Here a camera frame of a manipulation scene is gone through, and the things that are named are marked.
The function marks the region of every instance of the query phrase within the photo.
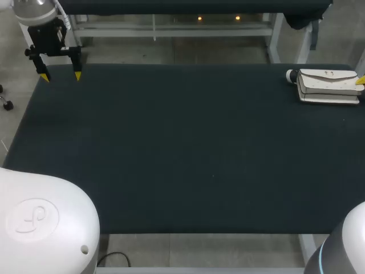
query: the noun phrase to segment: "dark green tablecloth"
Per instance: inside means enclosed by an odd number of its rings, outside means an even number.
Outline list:
[[[59,0],[67,14],[284,13],[301,29],[322,19],[332,0]]]
[[[365,102],[303,104],[289,68],[52,66],[5,167],[78,185],[102,233],[328,233],[365,200]]]

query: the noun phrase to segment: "metal table frame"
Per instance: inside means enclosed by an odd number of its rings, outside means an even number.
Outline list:
[[[155,16],[152,16],[151,25],[137,25],[126,22],[89,22],[87,15],[70,15],[72,30],[66,35],[66,46],[82,46],[81,37],[265,37],[267,53],[271,63],[280,63],[278,41],[284,15],[263,14],[262,22],[247,22],[234,25],[156,25]],[[21,25],[28,46],[32,40],[27,27]],[[308,60],[312,26],[304,29],[304,35],[295,62],[305,64]]]
[[[300,234],[303,261],[317,250],[312,234]],[[98,267],[96,274],[303,274],[304,268],[174,268]]]

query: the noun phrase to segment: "gray floor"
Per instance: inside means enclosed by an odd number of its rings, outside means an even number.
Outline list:
[[[345,63],[355,67],[365,49],[365,1],[335,0],[321,23],[318,49],[309,63]],[[303,31],[284,23],[279,42],[283,62],[293,62]],[[266,63],[263,40],[94,39],[84,49],[88,63]],[[0,84],[15,104],[0,108],[0,164],[11,146],[38,76],[23,55],[26,43],[11,11],[0,14]],[[301,267],[295,235],[111,235],[102,237],[102,253],[123,251],[136,267]],[[325,235],[317,235],[320,245]],[[106,266],[126,266],[115,256]]]

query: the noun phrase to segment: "robot logo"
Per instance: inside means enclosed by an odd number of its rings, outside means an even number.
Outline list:
[[[44,199],[28,199],[17,204],[6,218],[6,230],[17,241],[39,241],[52,234],[59,222],[54,204]]]

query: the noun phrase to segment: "chair wheel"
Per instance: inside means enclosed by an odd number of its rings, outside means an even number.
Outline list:
[[[14,108],[12,101],[7,101],[6,104],[4,104],[4,108],[7,111],[12,110]]]

